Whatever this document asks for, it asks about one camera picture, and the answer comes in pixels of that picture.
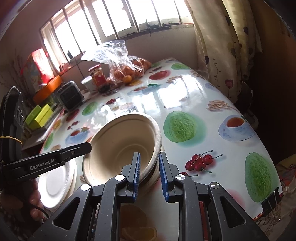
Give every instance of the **yellow rubber band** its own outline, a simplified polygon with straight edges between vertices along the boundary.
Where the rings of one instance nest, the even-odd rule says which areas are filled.
[[[13,140],[16,140],[16,141],[22,143],[19,139],[16,139],[16,138],[14,138],[14,137],[0,137],[0,138],[11,138],[11,139],[13,139]]]

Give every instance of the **silver screw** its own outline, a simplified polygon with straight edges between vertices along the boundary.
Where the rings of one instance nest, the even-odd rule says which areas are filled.
[[[214,188],[214,189],[218,189],[220,187],[220,184],[217,183],[217,182],[212,182],[211,187]]]
[[[183,174],[178,174],[176,178],[181,181],[185,179],[185,176]]]
[[[81,187],[80,187],[80,189],[82,190],[82,191],[87,191],[87,190],[89,190],[90,189],[90,185],[89,184],[83,184]]]
[[[117,175],[117,176],[115,177],[115,179],[116,179],[117,181],[123,181],[123,180],[125,179],[125,176],[124,176],[124,175]]]

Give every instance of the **window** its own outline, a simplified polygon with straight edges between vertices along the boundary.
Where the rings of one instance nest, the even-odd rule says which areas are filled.
[[[45,51],[59,72],[96,45],[147,28],[192,24],[184,0],[73,0],[40,29]]]

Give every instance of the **tea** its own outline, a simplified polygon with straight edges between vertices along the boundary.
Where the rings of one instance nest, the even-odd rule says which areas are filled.
[[[241,126],[244,123],[244,120],[239,117],[233,117],[227,121],[228,127],[238,127]]]

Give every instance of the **curtain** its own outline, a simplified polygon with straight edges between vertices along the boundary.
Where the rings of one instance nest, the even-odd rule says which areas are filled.
[[[247,82],[260,38],[248,0],[184,0],[196,33],[198,71],[233,103]]]

